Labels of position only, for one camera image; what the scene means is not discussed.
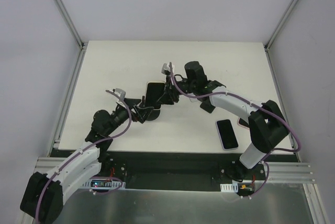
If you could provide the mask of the black clamp phone stand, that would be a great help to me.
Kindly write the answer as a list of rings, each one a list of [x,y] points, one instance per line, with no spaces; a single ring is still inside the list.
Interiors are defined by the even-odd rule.
[[[158,98],[154,96],[143,96],[141,102],[141,108],[147,109],[149,107],[153,107],[150,113],[147,114],[146,121],[154,121],[156,120],[161,112],[161,104],[158,102]]]

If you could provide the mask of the cream case phone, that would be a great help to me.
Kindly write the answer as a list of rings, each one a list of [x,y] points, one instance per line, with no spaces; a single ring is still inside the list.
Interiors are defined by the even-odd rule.
[[[164,93],[164,87],[164,82],[148,82],[146,87],[144,105],[146,107],[153,107],[155,110],[160,109],[161,104],[158,103],[158,100]]]

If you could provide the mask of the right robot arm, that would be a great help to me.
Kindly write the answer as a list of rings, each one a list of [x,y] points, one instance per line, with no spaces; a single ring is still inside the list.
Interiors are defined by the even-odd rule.
[[[165,63],[161,72],[166,76],[166,81],[158,103],[173,105],[183,95],[200,101],[201,108],[208,113],[212,113],[215,108],[222,108],[248,124],[251,143],[236,165],[236,175],[241,179],[252,176],[255,165],[275,150],[291,131],[276,102],[253,102],[228,91],[226,86],[216,80],[208,80],[197,61],[185,65],[186,77],[180,81],[175,78],[172,63]]]

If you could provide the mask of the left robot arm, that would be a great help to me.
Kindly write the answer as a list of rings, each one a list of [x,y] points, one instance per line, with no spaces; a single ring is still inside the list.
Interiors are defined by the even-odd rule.
[[[84,143],[62,163],[46,173],[30,177],[20,203],[20,210],[38,223],[53,223],[69,198],[91,177],[110,172],[107,153],[114,138],[111,134],[123,123],[144,123],[154,111],[140,99],[125,98],[109,113],[99,110],[93,116],[91,129]]]

